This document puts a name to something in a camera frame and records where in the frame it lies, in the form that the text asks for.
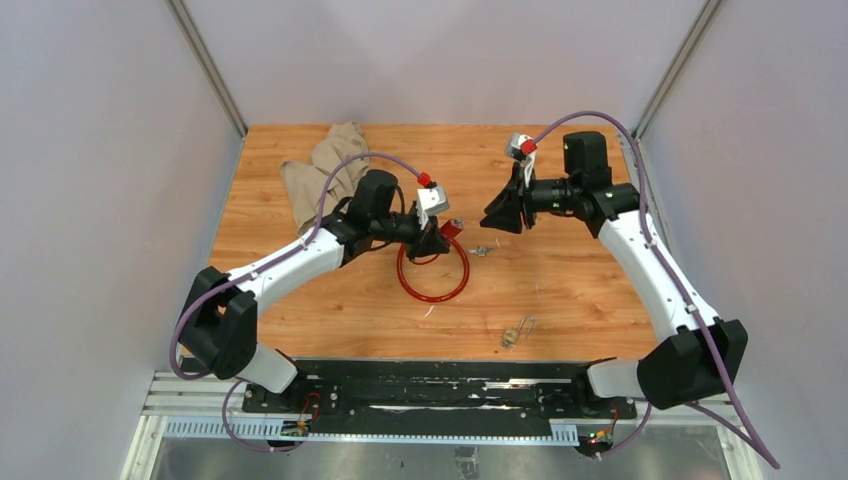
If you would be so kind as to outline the red cable lock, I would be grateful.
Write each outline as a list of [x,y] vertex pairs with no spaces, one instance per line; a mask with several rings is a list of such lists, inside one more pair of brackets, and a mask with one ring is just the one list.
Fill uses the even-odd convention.
[[410,261],[405,256],[405,247],[400,246],[395,261],[397,279],[403,290],[414,299],[429,304],[443,303],[454,299],[465,290],[471,276],[468,253],[456,238],[450,238],[449,242],[452,252],[458,256],[455,267],[442,273],[419,271],[412,280],[405,274],[405,267]]

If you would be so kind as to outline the silver key with ring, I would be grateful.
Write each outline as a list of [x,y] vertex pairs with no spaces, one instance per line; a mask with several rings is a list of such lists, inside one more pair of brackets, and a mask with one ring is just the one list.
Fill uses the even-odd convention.
[[478,257],[486,257],[487,255],[492,254],[494,251],[498,250],[499,247],[495,246],[486,246],[486,245],[478,245],[468,250],[470,255],[475,255]]

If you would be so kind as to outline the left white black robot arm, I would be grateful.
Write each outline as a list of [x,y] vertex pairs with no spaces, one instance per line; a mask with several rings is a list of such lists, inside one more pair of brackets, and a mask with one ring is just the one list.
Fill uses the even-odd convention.
[[259,385],[279,411],[298,411],[307,390],[296,379],[298,366],[259,341],[260,317],[307,282],[379,247],[397,244],[412,258],[448,253],[438,222],[449,208],[447,194],[426,175],[419,182],[412,203],[395,211],[392,204],[402,197],[397,177],[370,170],[353,195],[289,245],[229,272],[201,270],[178,320],[176,345],[200,362],[204,375]]

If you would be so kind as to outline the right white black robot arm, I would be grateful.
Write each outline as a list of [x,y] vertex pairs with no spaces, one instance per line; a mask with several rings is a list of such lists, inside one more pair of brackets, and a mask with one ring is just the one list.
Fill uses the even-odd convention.
[[561,178],[537,177],[536,149],[530,136],[512,135],[505,147],[513,161],[510,178],[485,208],[481,227],[519,234],[540,213],[583,222],[624,270],[657,338],[642,359],[590,365],[571,390],[574,408],[594,417],[612,397],[631,397],[665,410],[725,393],[738,373],[747,331],[738,320],[722,319],[696,292],[651,216],[641,211],[637,189],[613,181],[605,137],[597,131],[565,135]]

